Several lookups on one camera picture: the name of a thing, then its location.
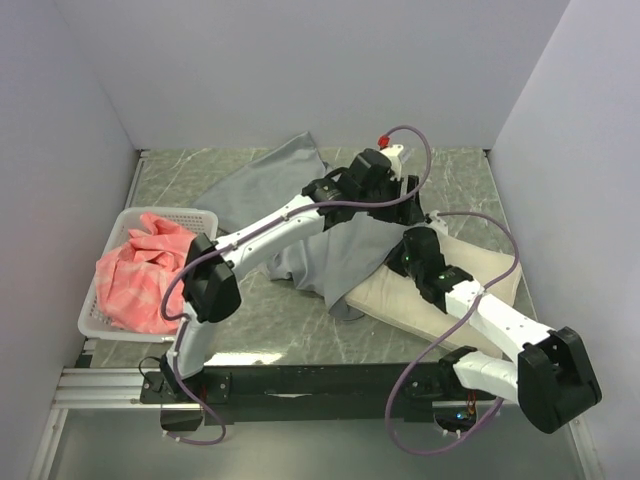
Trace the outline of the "beige pillow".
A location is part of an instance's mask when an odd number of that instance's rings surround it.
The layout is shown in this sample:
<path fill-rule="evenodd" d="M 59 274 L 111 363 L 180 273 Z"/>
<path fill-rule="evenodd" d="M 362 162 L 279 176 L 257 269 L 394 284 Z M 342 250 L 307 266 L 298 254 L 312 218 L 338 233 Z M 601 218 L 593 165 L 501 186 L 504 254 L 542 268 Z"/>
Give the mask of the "beige pillow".
<path fill-rule="evenodd" d="M 492 296 L 512 307 L 522 267 L 505 279 L 487 287 L 486 284 L 513 266 L 511 255 L 486 250 L 451 236 L 438 236 L 445 261 L 472 276 L 455 283 L 452 274 L 441 273 L 436 279 L 444 287 L 439 297 L 442 308 L 425 300 L 413 279 L 404 278 L 386 266 L 379 267 L 365 281 L 346 295 L 346 302 L 363 313 L 388 325 L 433 341 L 452 328 L 462 318 L 479 295 Z"/>

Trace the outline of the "grey pillowcase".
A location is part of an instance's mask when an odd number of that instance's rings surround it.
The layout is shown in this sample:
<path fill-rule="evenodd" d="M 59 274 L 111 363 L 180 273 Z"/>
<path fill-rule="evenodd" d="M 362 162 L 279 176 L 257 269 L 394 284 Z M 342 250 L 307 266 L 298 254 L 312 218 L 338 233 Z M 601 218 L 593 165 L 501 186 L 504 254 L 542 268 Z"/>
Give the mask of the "grey pillowcase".
<path fill-rule="evenodd" d="M 328 171 L 311 134 L 304 132 L 217 180 L 193 206 L 215 213 L 222 231 L 236 232 L 283 207 Z M 405 229 L 358 213 L 288 246 L 260 270 L 271 280 L 291 280 L 297 290 L 322 296 L 331 316 L 355 320 L 363 313 L 349 306 L 345 296 L 383 264 Z"/>

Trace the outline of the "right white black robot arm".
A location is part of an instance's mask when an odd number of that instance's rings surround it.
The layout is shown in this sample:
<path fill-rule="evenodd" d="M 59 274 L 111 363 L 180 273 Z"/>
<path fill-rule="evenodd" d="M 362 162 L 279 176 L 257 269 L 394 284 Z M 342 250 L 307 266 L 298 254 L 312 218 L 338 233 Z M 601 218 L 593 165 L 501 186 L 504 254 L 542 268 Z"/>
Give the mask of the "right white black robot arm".
<path fill-rule="evenodd" d="M 483 391 L 517 404 L 541 432 L 553 433 L 602 400 L 580 335 L 554 330 L 488 293 L 471 274 L 446 263 L 435 230 L 404 232 L 391 265 L 411 278 L 423 300 L 498 347 L 490 357 L 464 346 L 440 359 L 429 394 L 460 399 Z"/>

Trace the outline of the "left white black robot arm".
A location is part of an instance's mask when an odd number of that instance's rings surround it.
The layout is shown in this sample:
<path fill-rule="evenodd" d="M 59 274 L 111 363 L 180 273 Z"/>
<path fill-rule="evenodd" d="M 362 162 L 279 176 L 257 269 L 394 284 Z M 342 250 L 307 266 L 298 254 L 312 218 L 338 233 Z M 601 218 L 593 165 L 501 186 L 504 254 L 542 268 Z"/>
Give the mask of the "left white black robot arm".
<path fill-rule="evenodd" d="M 239 308 L 239 282 L 259 264 L 297 241 L 350 221 L 358 212 L 408 224 L 426 178 L 403 178 L 404 161 L 399 145 L 366 149 L 349 166 L 311 180 L 285 206 L 253 224 L 216 241 L 197 235 L 183 270 L 170 283 L 182 288 L 182 312 L 172 314 L 168 302 L 161 302 L 163 318 L 179 324 L 160 361 L 166 392 L 179 402 L 199 394 L 214 326 Z"/>

